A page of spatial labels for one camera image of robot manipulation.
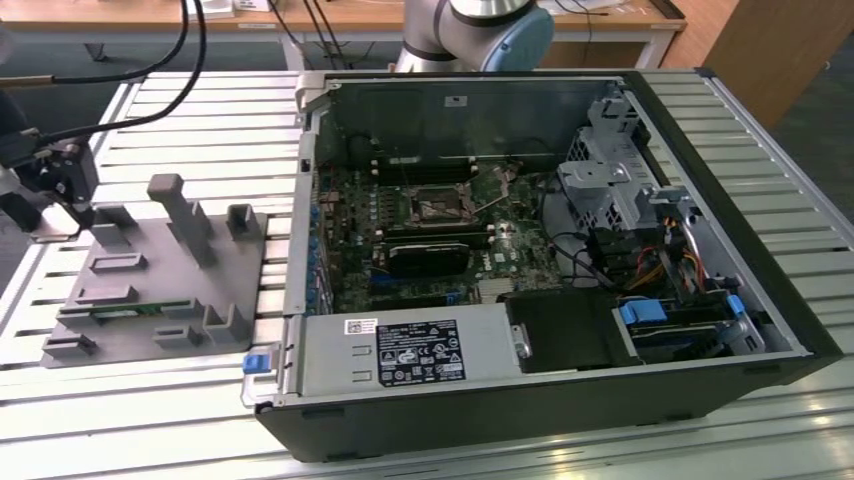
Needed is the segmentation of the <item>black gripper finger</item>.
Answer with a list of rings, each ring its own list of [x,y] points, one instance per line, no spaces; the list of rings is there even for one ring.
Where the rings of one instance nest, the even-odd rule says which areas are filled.
[[[41,225],[42,213],[30,201],[18,193],[0,196],[2,211],[13,219],[21,230],[33,233]]]
[[[77,224],[75,235],[87,231],[95,220],[95,209],[89,200],[65,201],[63,209]]]

